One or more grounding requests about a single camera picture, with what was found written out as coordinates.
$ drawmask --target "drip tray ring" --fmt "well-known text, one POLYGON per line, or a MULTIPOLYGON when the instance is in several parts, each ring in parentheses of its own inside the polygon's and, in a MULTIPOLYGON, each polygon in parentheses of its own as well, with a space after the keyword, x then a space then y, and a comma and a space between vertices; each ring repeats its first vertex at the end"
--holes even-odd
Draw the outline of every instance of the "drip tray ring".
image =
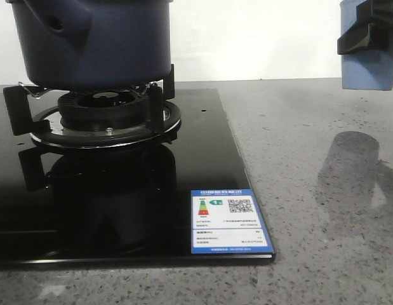
POLYGON ((115 129, 106 128, 100 132, 71 130, 62 126, 61 115, 58 107, 47 109, 34 117, 34 121, 47 119, 50 122, 51 131, 44 133, 31 133, 32 139, 39 143, 64 149, 96 149, 129 146, 144 143, 146 141, 166 138, 176 132, 180 127, 181 113, 178 106, 164 102, 164 133, 154 133, 147 123, 134 127, 115 129))

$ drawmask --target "burner cap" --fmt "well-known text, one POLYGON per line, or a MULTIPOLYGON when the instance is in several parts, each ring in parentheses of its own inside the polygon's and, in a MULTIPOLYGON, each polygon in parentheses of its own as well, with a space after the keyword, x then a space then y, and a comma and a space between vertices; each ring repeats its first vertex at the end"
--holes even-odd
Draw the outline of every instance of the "burner cap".
POLYGON ((58 99, 61 124, 72 130, 124 129, 146 121, 148 96, 130 91, 70 92, 58 99))

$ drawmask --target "burner ring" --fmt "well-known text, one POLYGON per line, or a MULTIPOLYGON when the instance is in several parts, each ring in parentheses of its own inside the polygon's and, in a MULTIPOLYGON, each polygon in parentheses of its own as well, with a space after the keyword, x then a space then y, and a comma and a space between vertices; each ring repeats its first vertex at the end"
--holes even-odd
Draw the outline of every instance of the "burner ring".
POLYGON ((147 119, 149 98, 130 91, 70 92, 58 99, 61 124, 73 130, 124 129, 147 119))
POLYGON ((159 143, 173 140, 176 131, 180 128, 179 107, 175 104, 164 102, 164 133, 154 133, 147 127, 147 122, 120 130, 102 130, 88 132, 71 130, 62 126, 58 107, 47 109, 36 115, 34 121, 47 119, 50 121, 51 131, 44 133, 31 133, 33 141, 38 144, 62 149, 98 149, 108 147, 131 146, 147 141, 159 143))

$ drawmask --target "white wall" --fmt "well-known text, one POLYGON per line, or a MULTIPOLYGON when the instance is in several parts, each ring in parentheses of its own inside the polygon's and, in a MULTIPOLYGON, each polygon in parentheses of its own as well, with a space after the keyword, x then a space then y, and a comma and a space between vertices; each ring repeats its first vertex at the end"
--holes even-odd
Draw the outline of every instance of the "white wall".
MULTIPOLYGON (((174 0, 177 81, 340 76, 340 0, 174 0)), ((0 84, 27 81, 11 5, 0 0, 0 84)))

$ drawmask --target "screw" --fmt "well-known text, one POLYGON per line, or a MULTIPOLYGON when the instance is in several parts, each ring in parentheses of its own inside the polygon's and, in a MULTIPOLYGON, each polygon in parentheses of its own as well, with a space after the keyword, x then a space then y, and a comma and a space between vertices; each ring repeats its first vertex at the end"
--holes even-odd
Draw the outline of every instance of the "screw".
POLYGON ((106 128, 107 135, 113 135, 113 131, 114 131, 114 129, 112 127, 107 127, 106 128))

